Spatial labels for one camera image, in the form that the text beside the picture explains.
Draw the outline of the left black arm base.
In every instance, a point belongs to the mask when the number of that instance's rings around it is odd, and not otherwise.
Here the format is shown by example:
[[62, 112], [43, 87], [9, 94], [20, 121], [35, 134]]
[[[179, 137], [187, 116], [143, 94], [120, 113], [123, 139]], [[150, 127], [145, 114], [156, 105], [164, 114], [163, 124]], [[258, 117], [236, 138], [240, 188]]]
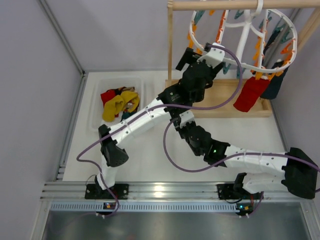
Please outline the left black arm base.
[[[129, 194], [129, 185], [116, 183], [110, 188], [111, 192], [118, 200], [127, 200]], [[108, 190], [102, 190], [99, 185], [88, 184], [86, 186], [84, 198], [87, 200], [112, 200], [114, 197]]]

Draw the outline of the red christmas sock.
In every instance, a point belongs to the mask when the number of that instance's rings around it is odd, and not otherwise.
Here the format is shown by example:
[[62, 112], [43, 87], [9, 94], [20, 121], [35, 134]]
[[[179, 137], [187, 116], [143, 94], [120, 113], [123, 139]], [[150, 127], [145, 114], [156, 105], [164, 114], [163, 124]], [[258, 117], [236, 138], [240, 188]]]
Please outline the red christmas sock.
[[269, 84], [270, 81], [267, 78], [256, 79], [254, 76], [249, 78], [242, 87], [233, 106], [238, 111], [247, 113], [255, 105]]

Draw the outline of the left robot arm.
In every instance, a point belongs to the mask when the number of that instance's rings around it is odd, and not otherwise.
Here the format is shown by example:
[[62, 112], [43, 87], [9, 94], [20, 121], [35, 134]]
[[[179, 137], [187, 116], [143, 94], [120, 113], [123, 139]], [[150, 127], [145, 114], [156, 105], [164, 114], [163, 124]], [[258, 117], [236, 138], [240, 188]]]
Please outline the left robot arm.
[[194, 103], [204, 99], [205, 90], [213, 86], [213, 80], [224, 66], [224, 47], [210, 44], [205, 51], [206, 54], [199, 55], [187, 48], [176, 68], [189, 66], [177, 83], [165, 88], [149, 105], [126, 120], [98, 128], [102, 154], [101, 170], [94, 179], [98, 193], [106, 193], [115, 185], [118, 168], [129, 159], [125, 144], [166, 120], [173, 122], [195, 156], [202, 156], [210, 165], [226, 157], [230, 144], [212, 139], [209, 132], [195, 123], [189, 111]]

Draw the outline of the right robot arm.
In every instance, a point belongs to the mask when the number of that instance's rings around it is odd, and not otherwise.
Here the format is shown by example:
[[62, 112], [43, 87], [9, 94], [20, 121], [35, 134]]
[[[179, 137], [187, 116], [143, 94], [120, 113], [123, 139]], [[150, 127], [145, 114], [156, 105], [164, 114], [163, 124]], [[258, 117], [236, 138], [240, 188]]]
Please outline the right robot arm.
[[299, 198], [315, 198], [319, 167], [301, 149], [292, 147], [283, 153], [250, 151], [213, 139], [193, 120], [177, 119], [173, 125], [194, 155], [202, 156], [207, 164], [243, 170], [234, 181], [235, 191], [287, 191]]

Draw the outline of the yellow sock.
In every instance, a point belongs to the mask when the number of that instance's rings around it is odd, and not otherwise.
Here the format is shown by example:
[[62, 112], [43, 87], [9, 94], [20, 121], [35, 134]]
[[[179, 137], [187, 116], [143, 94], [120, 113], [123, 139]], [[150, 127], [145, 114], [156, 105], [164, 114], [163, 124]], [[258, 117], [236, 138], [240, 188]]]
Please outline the yellow sock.
[[124, 100], [123, 110], [127, 112], [133, 112], [140, 103], [140, 97], [138, 93], [134, 91], [123, 91], [120, 96]]
[[122, 111], [124, 105], [125, 100], [120, 95], [116, 95], [104, 104], [102, 119], [105, 122], [113, 122], [116, 115]]

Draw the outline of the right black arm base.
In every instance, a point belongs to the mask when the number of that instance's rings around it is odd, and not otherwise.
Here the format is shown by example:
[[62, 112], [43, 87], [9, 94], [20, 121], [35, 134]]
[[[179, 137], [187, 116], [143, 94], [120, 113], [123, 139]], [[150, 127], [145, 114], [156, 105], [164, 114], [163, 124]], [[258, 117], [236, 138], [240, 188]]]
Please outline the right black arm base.
[[248, 200], [248, 195], [234, 190], [234, 184], [233, 183], [222, 183], [218, 184], [217, 186], [217, 193], [218, 198], [220, 200], [224, 200], [227, 203], [239, 203], [242, 200]]

